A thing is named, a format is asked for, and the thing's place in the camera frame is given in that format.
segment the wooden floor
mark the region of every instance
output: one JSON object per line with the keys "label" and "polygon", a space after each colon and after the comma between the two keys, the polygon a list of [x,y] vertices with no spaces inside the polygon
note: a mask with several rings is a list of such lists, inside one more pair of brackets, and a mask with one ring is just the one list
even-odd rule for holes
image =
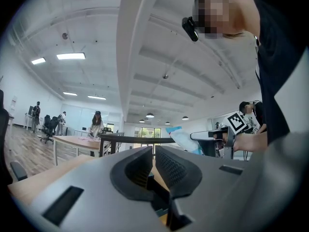
{"label": "wooden floor", "polygon": [[[6,135],[4,143],[4,155],[7,168],[14,182],[17,181],[10,167],[11,161],[18,161],[26,170],[28,177],[44,172],[54,167],[53,142],[46,144],[38,135],[45,136],[38,131],[36,134],[26,131],[23,127],[13,126],[12,128],[12,150],[9,150],[9,139]],[[76,150],[62,144],[57,145],[58,164],[76,157]],[[79,150],[79,154],[89,155],[90,151]]]}

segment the ceiling light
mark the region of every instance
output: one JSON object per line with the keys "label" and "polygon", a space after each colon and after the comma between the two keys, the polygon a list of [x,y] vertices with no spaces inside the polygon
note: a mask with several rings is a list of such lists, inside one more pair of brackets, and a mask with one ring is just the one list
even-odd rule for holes
{"label": "ceiling light", "polygon": [[59,60],[62,59],[85,59],[84,53],[67,53],[67,54],[58,54],[57,58]]}
{"label": "ceiling light", "polygon": [[106,98],[104,98],[104,97],[91,96],[91,95],[88,95],[88,97],[93,98],[93,99],[106,100]]}
{"label": "ceiling light", "polygon": [[147,118],[154,118],[155,116],[152,113],[147,113],[146,117]]}
{"label": "ceiling light", "polygon": [[74,94],[74,93],[67,93],[67,92],[63,92],[65,95],[74,95],[74,96],[77,96],[77,94]]}
{"label": "ceiling light", "polygon": [[36,59],[36,60],[33,60],[31,61],[33,64],[40,64],[40,63],[44,63],[46,62],[45,61],[45,58],[39,58],[39,59]]}

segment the fluorescent light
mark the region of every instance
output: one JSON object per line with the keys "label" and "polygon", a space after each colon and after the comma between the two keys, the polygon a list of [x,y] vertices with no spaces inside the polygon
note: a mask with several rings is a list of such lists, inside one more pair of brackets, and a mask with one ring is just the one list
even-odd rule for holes
{"label": "fluorescent light", "polygon": [[90,95],[88,95],[88,97],[93,98],[93,99],[106,100],[106,98],[104,97],[97,97],[97,96],[90,96]]}
{"label": "fluorescent light", "polygon": [[148,113],[148,114],[146,115],[146,117],[147,117],[147,118],[154,118],[155,116],[154,116],[152,113]]}
{"label": "fluorescent light", "polygon": [[45,61],[45,58],[39,58],[39,59],[36,59],[36,60],[33,60],[31,61],[33,64],[40,64],[40,63],[44,63],[46,62]]}
{"label": "fluorescent light", "polygon": [[67,54],[58,54],[57,58],[59,60],[62,59],[85,59],[84,53],[67,53]]}
{"label": "fluorescent light", "polygon": [[74,95],[74,96],[77,96],[77,94],[74,94],[74,93],[67,93],[67,92],[63,92],[65,95]]}

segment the rectangular slot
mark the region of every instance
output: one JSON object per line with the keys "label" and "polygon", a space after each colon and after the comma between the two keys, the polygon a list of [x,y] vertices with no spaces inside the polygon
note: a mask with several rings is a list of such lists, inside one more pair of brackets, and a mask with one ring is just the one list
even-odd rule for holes
{"label": "rectangular slot", "polygon": [[225,171],[231,174],[237,174],[237,175],[241,175],[243,171],[242,168],[236,168],[236,167],[226,166],[226,165],[222,165],[219,169],[222,171]]}
{"label": "rectangular slot", "polygon": [[69,187],[59,198],[44,212],[43,217],[59,226],[67,213],[71,210],[84,189]]}

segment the ceiling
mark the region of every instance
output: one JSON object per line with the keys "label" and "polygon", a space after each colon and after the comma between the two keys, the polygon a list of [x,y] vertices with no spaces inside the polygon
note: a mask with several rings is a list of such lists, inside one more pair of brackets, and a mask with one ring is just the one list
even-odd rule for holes
{"label": "ceiling", "polygon": [[[9,39],[21,61],[59,98],[120,107],[116,70],[119,6],[120,0],[29,0],[15,17]],[[83,52],[86,59],[56,57],[72,52]],[[33,65],[31,61],[38,58],[46,62]]]}
{"label": "ceiling", "polygon": [[192,42],[181,27],[182,18],[192,14],[192,1],[155,1],[134,62],[129,122],[138,122],[148,112],[163,124],[180,122],[182,116],[219,115],[220,109],[208,113],[199,107],[241,93],[252,83],[256,87],[254,36],[209,40],[200,35]]}

